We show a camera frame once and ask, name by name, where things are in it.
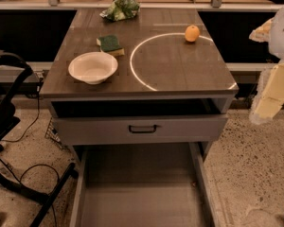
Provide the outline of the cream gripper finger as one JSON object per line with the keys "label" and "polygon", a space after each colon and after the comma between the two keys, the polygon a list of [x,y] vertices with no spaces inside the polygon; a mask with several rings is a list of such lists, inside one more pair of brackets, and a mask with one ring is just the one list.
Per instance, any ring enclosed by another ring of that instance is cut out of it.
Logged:
{"label": "cream gripper finger", "polygon": [[249,120],[256,125],[271,121],[284,105],[284,61],[260,73]]}
{"label": "cream gripper finger", "polygon": [[264,24],[254,29],[250,33],[249,39],[259,43],[269,42],[272,21],[273,19],[269,19]]}

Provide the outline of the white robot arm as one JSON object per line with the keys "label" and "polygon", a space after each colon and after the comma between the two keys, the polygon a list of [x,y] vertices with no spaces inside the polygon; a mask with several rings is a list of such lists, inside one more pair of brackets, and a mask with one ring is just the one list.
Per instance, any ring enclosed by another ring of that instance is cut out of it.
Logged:
{"label": "white robot arm", "polygon": [[284,5],[273,18],[253,30],[249,39],[267,42],[269,53],[279,58],[279,63],[263,70],[258,79],[249,120],[260,125],[271,121],[284,105]]}

